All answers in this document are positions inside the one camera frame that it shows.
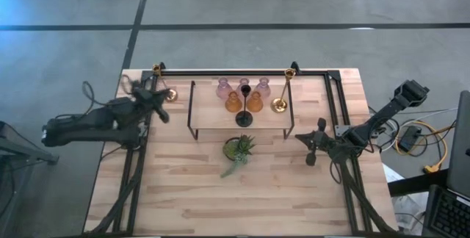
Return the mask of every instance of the black candlestick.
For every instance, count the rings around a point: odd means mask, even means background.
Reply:
[[[245,105],[243,106],[243,110],[236,114],[235,121],[240,127],[248,127],[253,122],[253,116],[247,111],[247,97],[250,94],[251,87],[245,84],[240,90],[242,91],[242,95],[245,97]]]

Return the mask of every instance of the orange glass vase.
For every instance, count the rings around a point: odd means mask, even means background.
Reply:
[[[251,93],[251,97],[247,101],[247,109],[251,112],[260,112],[263,109],[263,101],[258,91]]]
[[[238,112],[242,108],[242,101],[238,98],[236,91],[232,91],[228,94],[228,99],[225,102],[225,108],[229,112]]]

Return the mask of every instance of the candle holder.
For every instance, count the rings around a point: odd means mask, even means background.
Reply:
[[[164,88],[170,90],[168,97],[164,98],[164,100],[170,103],[178,100],[178,92],[176,92],[176,90],[172,88],[167,87],[167,84],[165,83],[165,80],[162,77],[162,68],[160,67],[160,65],[153,65],[152,71],[155,76],[158,76],[158,78],[160,78],[160,82],[163,84]]]
[[[240,91],[242,91],[242,95],[245,97],[245,102],[243,110],[236,114],[235,121],[240,127],[248,127],[253,122],[253,116],[247,111],[247,97],[251,92],[251,87],[245,84],[240,88]]]
[[[286,92],[287,84],[289,81],[295,76],[295,69],[289,68],[284,71],[284,75],[286,76],[286,83],[284,84],[284,88],[282,89],[281,97],[275,98],[271,102],[271,109],[273,112],[281,113],[285,112],[287,109],[287,102],[284,100],[284,93]]]

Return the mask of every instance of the yellow cable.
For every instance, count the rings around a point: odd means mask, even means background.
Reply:
[[[397,134],[397,140],[395,140],[395,150],[397,150],[397,153],[400,154],[400,155],[407,155],[409,154],[412,150],[416,149],[416,146],[424,146],[421,144],[421,142],[423,140],[425,140],[427,137],[431,136],[431,135],[436,135],[439,139],[438,141],[442,141],[442,143],[444,144],[444,155],[442,156],[441,160],[439,160],[439,162],[433,166],[426,166],[424,167],[424,169],[428,172],[436,172],[438,169],[439,169],[439,166],[442,164],[442,162],[446,159],[447,157],[447,142],[446,140],[441,136],[441,133],[444,132],[444,131],[447,131],[448,129],[452,128],[452,126],[447,126],[445,128],[442,128],[438,131],[436,131],[431,125],[425,123],[425,122],[422,122],[420,120],[416,120],[414,121],[413,123],[418,123],[419,125],[423,125],[423,126],[426,126],[427,128],[429,128],[431,130],[431,133],[430,134],[427,134],[425,136],[423,136],[423,138],[417,143],[415,144],[412,149],[409,150],[409,152],[407,153],[402,153],[400,152],[400,149],[398,147],[398,134]]]

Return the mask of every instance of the succulent plant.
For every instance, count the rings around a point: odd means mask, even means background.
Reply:
[[[253,139],[254,137],[242,134],[238,141],[230,141],[223,146],[224,154],[234,162],[228,170],[220,175],[221,178],[231,175],[238,167],[248,163],[247,156],[252,155],[250,149],[255,147]]]

